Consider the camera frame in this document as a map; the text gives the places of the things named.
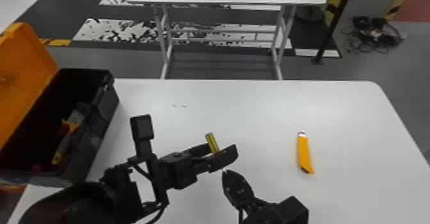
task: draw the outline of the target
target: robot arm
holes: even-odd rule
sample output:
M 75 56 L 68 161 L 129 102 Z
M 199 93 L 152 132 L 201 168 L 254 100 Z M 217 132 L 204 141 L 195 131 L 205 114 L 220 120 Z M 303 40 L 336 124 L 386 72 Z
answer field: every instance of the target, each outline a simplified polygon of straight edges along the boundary
M 152 152 L 154 138 L 149 115 L 130 119 L 136 155 L 126 163 L 105 170 L 98 182 L 85 182 L 65 188 L 33 204 L 21 217 L 20 224 L 130 224 L 158 212 L 146 224 L 155 223 L 169 205 L 167 190 L 184 189 L 197 181 L 197 175 L 215 172 L 233 163 L 235 145 L 211 154 L 208 143 L 162 158 Z M 139 165 L 146 163 L 147 170 Z M 143 202 L 137 184 L 130 178 L 133 169 L 152 185 L 155 200 Z M 223 170 L 223 191 L 239 211 L 239 224 L 307 224 L 308 209 L 293 196 L 280 204 L 254 196 L 245 178 Z

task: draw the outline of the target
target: orange toolbox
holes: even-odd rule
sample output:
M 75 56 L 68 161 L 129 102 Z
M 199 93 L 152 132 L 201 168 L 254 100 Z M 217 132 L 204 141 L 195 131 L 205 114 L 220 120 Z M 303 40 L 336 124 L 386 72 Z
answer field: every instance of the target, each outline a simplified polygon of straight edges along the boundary
M 0 35 L 0 179 L 85 180 L 119 103 L 108 70 L 58 69 L 28 24 Z

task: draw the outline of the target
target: tangled wires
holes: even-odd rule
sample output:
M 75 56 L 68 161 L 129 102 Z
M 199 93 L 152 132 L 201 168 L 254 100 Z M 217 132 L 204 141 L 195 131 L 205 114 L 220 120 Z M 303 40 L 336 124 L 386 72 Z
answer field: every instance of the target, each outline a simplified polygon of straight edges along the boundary
M 355 17 L 353 24 L 340 30 L 347 35 L 344 49 L 348 53 L 376 51 L 386 54 L 403 41 L 399 31 L 384 19 L 369 21 L 368 17 Z

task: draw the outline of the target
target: metal table frame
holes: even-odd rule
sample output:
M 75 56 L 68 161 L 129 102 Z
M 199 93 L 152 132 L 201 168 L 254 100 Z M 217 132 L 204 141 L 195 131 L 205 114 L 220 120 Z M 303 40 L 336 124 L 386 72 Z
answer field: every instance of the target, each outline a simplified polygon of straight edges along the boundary
M 231 40 L 228 41 L 238 41 L 238 42 L 271 42 L 271 54 L 273 57 L 273 67 L 275 69 L 276 77 L 278 80 L 282 80 L 282 71 L 280 68 L 283 51 L 285 49 L 285 44 L 287 43 L 288 37 L 290 35 L 292 23 L 294 22 L 294 15 L 296 12 L 296 5 L 291 5 L 290 14 L 287 17 L 287 21 L 285 22 L 285 9 L 286 5 L 281 5 L 281 8 L 278 12 L 278 17 L 276 20 L 276 27 L 274 31 L 268 30 L 243 30 L 243 29 L 229 29 L 229 30 L 209 30 L 209 29 L 172 29 L 170 27 L 170 21 L 167 11 L 167 5 L 164 3 L 161 4 L 153 4 L 152 9 L 154 11 L 154 19 L 157 25 L 157 31 L 159 36 L 159 43 L 161 48 L 161 54 L 163 55 L 163 69 L 161 71 L 161 79 L 166 79 L 166 75 L 168 73 L 168 69 L 170 67 L 171 55 L 173 52 L 173 41 L 184 40 L 183 38 L 173 38 L 172 33 L 186 33 L 187 41 L 196 41 L 196 42 L 211 42 L 215 40 L 205 39 L 205 38 L 190 38 L 190 33 L 254 33 L 254 39 L 252 40 Z M 279 31 L 281 31 L 281 44 L 278 51 L 276 51 L 276 41 L 278 40 Z M 273 33 L 272 40 L 258 40 L 257 36 L 259 33 Z

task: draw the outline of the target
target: gray floor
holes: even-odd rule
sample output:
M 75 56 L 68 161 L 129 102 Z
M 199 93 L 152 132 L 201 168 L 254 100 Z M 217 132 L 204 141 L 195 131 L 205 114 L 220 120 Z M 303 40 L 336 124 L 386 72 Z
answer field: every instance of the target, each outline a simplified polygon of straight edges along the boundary
M 335 40 L 342 46 L 345 36 Z M 348 54 L 344 59 L 325 59 L 315 66 L 310 58 L 285 58 L 284 79 L 370 80 L 384 89 L 420 150 L 430 161 L 430 23 L 394 22 L 408 38 L 388 54 Z M 61 67 L 107 68 L 115 77 L 158 78 L 161 55 L 157 51 L 73 49 L 50 47 Z M 268 56 L 176 53 L 169 73 L 178 79 L 273 79 Z

